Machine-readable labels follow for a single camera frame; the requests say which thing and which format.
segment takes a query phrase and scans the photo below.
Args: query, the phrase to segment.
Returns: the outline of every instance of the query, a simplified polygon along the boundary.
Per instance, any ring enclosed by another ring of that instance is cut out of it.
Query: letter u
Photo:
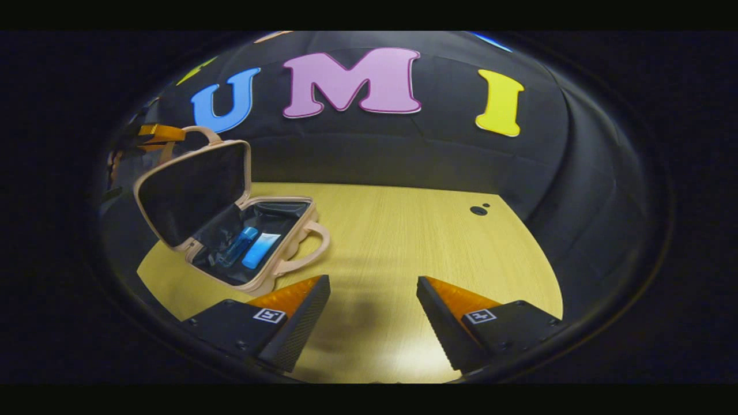
[[[208,127],[216,133],[228,131],[241,124],[251,112],[252,79],[260,71],[261,68],[252,68],[228,78],[227,82],[233,85],[233,109],[222,117],[215,115],[213,111],[213,95],[219,88],[218,84],[194,94],[190,102],[194,107],[195,124]]]

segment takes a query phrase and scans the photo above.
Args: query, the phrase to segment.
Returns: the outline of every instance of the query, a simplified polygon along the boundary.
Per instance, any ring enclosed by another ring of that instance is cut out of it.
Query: yellow letter i
[[[516,137],[520,127],[515,123],[517,117],[517,95],[524,91],[515,79],[486,69],[479,69],[479,75],[487,80],[487,108],[484,114],[478,115],[477,126],[481,129]]]

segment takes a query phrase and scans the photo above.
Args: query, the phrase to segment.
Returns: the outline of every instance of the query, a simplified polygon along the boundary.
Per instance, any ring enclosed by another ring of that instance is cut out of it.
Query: wooden table
[[[415,296],[419,275],[501,303],[528,301],[562,318],[562,296],[543,251],[496,195],[416,188],[253,183],[253,196],[311,196],[331,246],[318,261],[277,279],[279,289],[328,274],[331,297],[292,374],[315,383],[456,380]],[[485,216],[472,206],[489,204]],[[309,236],[300,258],[320,245]],[[180,320],[226,298],[252,297],[211,281],[161,242],[139,276]]]

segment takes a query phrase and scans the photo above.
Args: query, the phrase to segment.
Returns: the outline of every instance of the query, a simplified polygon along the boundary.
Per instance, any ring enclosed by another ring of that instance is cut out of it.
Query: pink letter m
[[[421,105],[413,98],[411,66],[420,53],[396,47],[370,51],[353,68],[346,69],[326,53],[290,59],[284,67],[292,69],[292,102],[284,109],[287,118],[317,115],[323,104],[316,102],[313,86],[338,111],[345,111],[356,94],[369,83],[367,97],[359,107],[369,112],[411,114]]]

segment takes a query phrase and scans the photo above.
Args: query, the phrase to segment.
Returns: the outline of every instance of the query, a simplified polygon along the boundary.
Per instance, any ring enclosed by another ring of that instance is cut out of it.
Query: blue tube
[[[255,270],[261,262],[261,259],[269,251],[269,248],[279,239],[281,235],[275,233],[262,233],[259,239],[254,242],[249,252],[244,256],[244,260],[241,263],[250,270]]]

